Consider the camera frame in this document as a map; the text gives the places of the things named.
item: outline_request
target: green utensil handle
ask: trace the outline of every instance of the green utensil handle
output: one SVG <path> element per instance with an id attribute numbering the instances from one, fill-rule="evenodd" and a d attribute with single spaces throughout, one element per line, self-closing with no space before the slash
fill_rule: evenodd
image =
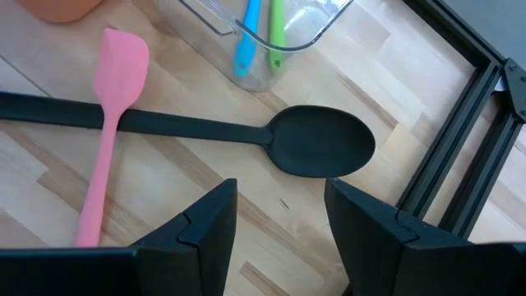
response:
<path id="1" fill-rule="evenodd" d="M 284 0 L 270 2 L 270 43 L 279 47 L 285 46 Z M 283 66 L 284 53 L 270 50 L 269 63 L 273 72 L 279 72 Z"/>

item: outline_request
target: black spoon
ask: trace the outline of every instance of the black spoon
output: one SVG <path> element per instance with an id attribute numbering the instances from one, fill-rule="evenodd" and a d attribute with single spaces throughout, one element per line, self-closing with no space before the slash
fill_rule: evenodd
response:
<path id="1" fill-rule="evenodd" d="M 0 119 L 101 128 L 103 113 L 98 104 L 0 93 Z M 281 111 L 265 127 L 128 110 L 118 130 L 256 144 L 278 168 L 312 178 L 355 172 L 371 159 L 376 145 L 371 130 L 353 115 L 306 105 Z"/>

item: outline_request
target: wooden table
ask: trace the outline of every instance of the wooden table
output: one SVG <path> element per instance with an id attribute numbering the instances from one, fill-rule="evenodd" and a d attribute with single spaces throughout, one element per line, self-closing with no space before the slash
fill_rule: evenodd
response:
<path id="1" fill-rule="evenodd" d="M 357 0 L 277 85 L 251 94 L 150 13 L 147 3 L 108 0 L 79 22 L 55 26 L 0 0 L 0 89 L 97 102 L 92 81 L 103 28 L 128 30 L 151 51 L 135 108 L 255 126 L 296 104 L 343 109 L 377 143 L 371 162 L 343 180 L 395 204 L 473 72 L 400 0 Z M 438 223 L 493 109 L 478 120 L 426 221 Z M 71 245 L 99 134 L 0 122 L 0 247 Z M 523 132 L 472 241 L 526 240 L 525 147 Z M 343 291 L 348 280 L 325 213 L 324 180 L 287 175 L 256 146 L 119 133 L 102 244 L 132 243 L 226 178 L 237 178 L 239 188 L 226 295 Z"/>

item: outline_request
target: plastic container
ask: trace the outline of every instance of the plastic container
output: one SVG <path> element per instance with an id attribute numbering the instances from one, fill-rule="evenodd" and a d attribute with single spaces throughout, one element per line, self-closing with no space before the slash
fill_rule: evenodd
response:
<path id="1" fill-rule="evenodd" d="M 261 91 L 352 1 L 159 0 L 158 5 L 168 27 L 225 76 L 243 89 Z"/>

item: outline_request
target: blue utensil handle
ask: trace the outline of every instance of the blue utensil handle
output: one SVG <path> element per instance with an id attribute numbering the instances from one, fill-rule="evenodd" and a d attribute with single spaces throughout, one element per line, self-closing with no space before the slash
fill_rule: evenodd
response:
<path id="1" fill-rule="evenodd" d="M 257 25 L 260 17 L 261 0 L 249 0 L 243 24 L 252 32 L 257 33 Z M 242 33 L 241 41 L 236 48 L 234 57 L 234 74 L 243 78 L 247 75 L 256 55 L 256 41 L 247 33 Z"/>

